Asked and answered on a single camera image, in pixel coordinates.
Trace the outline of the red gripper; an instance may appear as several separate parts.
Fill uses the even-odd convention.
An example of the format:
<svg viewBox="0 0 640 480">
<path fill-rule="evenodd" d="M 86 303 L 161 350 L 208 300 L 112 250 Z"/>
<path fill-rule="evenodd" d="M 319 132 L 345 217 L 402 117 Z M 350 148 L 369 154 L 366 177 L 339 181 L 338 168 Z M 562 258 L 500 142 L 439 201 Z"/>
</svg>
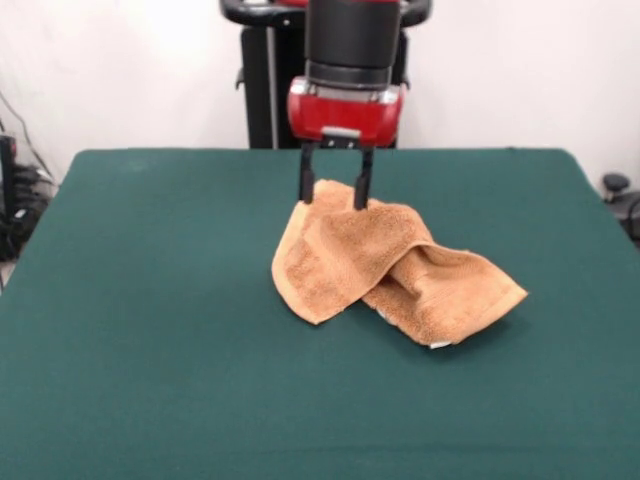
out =
<svg viewBox="0 0 640 480">
<path fill-rule="evenodd" d="M 390 85 L 384 90 L 344 90 L 316 85 L 306 77 L 296 77 L 291 82 L 287 114 L 296 138 L 317 142 L 337 139 L 367 147 L 361 149 L 361 170 L 354 187 L 355 210 L 367 208 L 373 147 L 388 147 L 396 140 L 404 97 L 403 85 Z M 305 204 L 313 202 L 315 149 L 315 143 L 301 146 L 298 196 Z"/>
</svg>

